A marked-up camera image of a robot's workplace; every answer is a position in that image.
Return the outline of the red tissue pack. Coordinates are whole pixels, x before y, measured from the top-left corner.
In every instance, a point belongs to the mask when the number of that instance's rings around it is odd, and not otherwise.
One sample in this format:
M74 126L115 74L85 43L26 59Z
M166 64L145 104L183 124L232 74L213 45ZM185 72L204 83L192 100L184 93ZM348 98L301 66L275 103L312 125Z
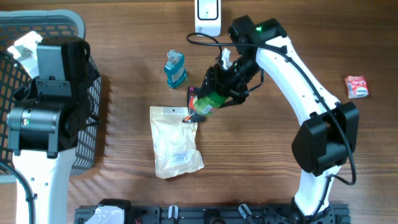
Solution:
M362 98L369 95L368 86L363 76L347 76L345 83L348 88L348 98Z

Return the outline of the beige plastic pouch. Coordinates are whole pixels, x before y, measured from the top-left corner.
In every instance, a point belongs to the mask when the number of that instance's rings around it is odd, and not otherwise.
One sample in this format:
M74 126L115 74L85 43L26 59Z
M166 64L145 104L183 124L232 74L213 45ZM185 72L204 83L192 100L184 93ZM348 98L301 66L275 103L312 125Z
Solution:
M204 168L195 138L198 125L184 123L186 107L150 107L150 127L155 155L155 174L169 179Z

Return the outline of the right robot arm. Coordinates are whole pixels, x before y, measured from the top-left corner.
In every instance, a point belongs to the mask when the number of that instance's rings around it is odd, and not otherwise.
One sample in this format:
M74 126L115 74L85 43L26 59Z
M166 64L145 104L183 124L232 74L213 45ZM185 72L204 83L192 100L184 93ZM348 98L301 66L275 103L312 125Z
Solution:
M240 105L250 94L256 74L269 75L290 103L300 125L292 153L302 173L292 199L295 222L312 223L326 216L328 195L344 164L354 165L359 111L341 103L313 76L296 53L278 20L255 24L248 16L228 29L239 58L230 61L227 43L220 43L218 63L210 67L191 106L206 116Z

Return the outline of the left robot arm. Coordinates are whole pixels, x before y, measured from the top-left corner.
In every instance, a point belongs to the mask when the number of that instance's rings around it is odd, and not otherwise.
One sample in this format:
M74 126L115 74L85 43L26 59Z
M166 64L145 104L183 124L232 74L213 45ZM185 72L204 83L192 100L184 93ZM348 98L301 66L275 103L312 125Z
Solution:
M36 48L39 74L14 94L8 146L17 177L16 222L65 223L69 179L81 135L99 125L99 80L90 45L48 37Z

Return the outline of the black red packaged item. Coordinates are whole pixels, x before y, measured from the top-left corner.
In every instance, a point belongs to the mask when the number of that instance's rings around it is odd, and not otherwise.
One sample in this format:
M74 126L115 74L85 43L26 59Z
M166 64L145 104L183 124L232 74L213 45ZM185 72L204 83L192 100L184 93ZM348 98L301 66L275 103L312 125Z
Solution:
M205 116L200 115L196 112L193 107L193 100L195 99L199 87L189 86L187 91L187 108L188 116L183 119L183 123L199 123L205 121Z

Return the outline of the blue mouthwash bottle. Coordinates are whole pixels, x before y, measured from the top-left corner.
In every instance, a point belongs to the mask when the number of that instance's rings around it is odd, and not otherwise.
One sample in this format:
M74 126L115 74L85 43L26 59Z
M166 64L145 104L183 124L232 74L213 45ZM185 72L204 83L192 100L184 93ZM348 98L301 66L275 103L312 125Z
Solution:
M171 88L178 88L186 79L185 56L176 50L167 52L168 61L164 66L164 72L167 76L167 84Z

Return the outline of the green lid jar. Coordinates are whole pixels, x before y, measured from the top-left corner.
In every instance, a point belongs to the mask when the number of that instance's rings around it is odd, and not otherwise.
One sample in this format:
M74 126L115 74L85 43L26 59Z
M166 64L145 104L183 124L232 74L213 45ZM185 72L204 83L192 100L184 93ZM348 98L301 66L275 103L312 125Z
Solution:
M203 98L196 96L193 100L193 109L202 116L208 116L220 108L227 98L227 96L221 96L215 91Z

